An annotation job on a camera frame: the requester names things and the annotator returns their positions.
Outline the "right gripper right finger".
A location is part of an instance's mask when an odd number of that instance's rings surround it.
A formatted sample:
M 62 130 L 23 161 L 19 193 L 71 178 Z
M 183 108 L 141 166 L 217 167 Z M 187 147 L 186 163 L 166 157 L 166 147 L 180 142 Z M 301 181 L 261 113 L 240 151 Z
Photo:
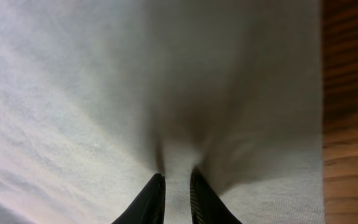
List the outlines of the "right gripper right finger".
M 195 167 L 190 178 L 192 224 L 242 224 Z

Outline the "light blue printed t-shirt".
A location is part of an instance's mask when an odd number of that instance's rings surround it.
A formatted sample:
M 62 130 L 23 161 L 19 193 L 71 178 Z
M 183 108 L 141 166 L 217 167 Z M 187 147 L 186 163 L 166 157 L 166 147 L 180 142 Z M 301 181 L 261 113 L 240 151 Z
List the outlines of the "light blue printed t-shirt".
M 199 168 L 242 223 L 324 223 L 321 3 L 0 1 L 0 223 L 111 223 Z

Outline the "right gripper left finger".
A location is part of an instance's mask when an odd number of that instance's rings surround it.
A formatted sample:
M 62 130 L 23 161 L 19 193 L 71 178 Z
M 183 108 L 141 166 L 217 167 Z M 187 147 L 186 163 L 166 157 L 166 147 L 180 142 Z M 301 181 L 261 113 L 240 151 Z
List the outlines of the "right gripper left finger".
M 154 174 L 112 224 L 163 224 L 165 192 L 165 177 L 162 174 Z

